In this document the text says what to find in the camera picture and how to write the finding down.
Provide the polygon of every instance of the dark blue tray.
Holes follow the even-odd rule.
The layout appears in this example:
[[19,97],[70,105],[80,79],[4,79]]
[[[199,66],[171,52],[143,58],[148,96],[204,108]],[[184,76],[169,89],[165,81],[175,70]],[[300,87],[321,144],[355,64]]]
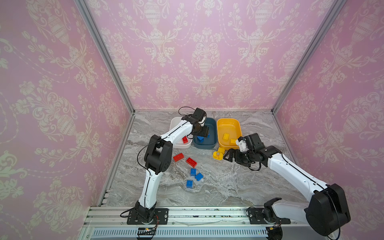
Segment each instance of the dark blue tray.
[[205,137],[203,142],[199,142],[197,137],[193,138],[193,144],[200,149],[212,149],[217,143],[217,125],[216,120],[213,118],[207,118],[204,126],[209,127],[209,137]]

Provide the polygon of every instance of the floral wallpaper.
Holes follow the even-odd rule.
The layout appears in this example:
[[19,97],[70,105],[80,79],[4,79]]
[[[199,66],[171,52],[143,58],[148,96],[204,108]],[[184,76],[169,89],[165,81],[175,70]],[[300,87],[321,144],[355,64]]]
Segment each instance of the floral wallpaper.
[[345,190],[345,240],[384,227],[384,1],[347,1],[277,117],[298,164]]
[[73,1],[2,1],[0,239],[77,239],[129,113]]
[[135,109],[271,109],[333,0],[86,0]]

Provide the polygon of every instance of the marble tabletop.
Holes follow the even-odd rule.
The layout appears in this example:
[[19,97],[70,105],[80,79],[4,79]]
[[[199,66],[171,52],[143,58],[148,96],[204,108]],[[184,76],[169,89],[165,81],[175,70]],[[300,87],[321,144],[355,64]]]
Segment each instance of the marble tabletop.
[[[135,116],[107,206],[134,206],[145,180],[145,169],[136,162],[137,153],[153,134],[167,132],[172,118],[180,115],[177,112],[138,111]],[[207,117],[215,120],[235,118],[240,122],[243,136],[256,132],[265,146],[274,145],[289,156],[269,110],[207,111]],[[299,191],[267,167],[262,166],[255,172],[234,162],[213,159],[212,154],[217,149],[218,144],[210,150],[198,149],[193,144],[187,149],[173,149],[172,156],[182,152],[185,158],[178,162],[172,160],[164,172],[157,192],[157,206],[263,205],[274,197],[305,202]],[[139,157],[142,165],[144,152]],[[204,175],[202,180],[196,181],[190,176],[188,157],[197,162],[197,173]],[[186,188],[187,180],[193,180],[192,189]]]

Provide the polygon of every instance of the blue lego brick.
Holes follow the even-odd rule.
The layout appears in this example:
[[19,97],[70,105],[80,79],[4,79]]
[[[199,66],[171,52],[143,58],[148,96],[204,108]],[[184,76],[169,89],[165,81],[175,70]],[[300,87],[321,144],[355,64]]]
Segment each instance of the blue lego brick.
[[198,137],[197,137],[197,140],[198,140],[199,142],[203,142],[203,141],[204,141],[204,137],[200,137],[200,136],[198,136]]
[[196,169],[191,168],[191,176],[192,177],[196,176]]
[[187,188],[193,188],[193,181],[187,180]]
[[201,172],[199,174],[196,175],[196,180],[200,181],[204,176],[201,174]]

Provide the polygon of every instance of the red lego brick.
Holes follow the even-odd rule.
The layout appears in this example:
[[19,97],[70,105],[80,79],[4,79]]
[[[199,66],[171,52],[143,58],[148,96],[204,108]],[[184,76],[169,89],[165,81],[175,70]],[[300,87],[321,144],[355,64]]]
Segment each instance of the red lego brick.
[[175,162],[177,162],[178,160],[183,159],[183,158],[184,158],[184,155],[183,155],[182,153],[180,153],[180,154],[178,154],[178,155],[176,155],[176,156],[173,157],[173,159],[175,160]]
[[189,165],[191,165],[193,168],[195,168],[196,167],[196,165],[197,165],[197,162],[195,162],[192,158],[188,158],[187,159],[187,163],[189,164]]

